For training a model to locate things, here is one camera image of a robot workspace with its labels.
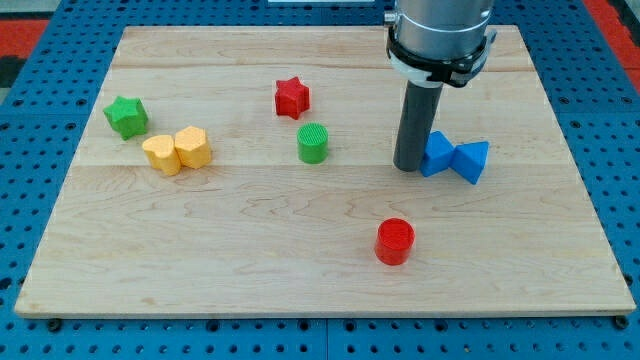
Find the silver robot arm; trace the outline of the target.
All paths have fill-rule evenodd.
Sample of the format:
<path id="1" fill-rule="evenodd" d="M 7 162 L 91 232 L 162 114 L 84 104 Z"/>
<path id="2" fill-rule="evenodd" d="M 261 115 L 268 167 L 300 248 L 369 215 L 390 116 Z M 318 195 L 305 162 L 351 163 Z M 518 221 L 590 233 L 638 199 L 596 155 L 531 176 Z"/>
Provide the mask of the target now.
<path id="1" fill-rule="evenodd" d="M 466 86 L 495 40 L 493 10 L 493 0 L 396 0 L 384 14 L 391 66 L 419 87 Z"/>

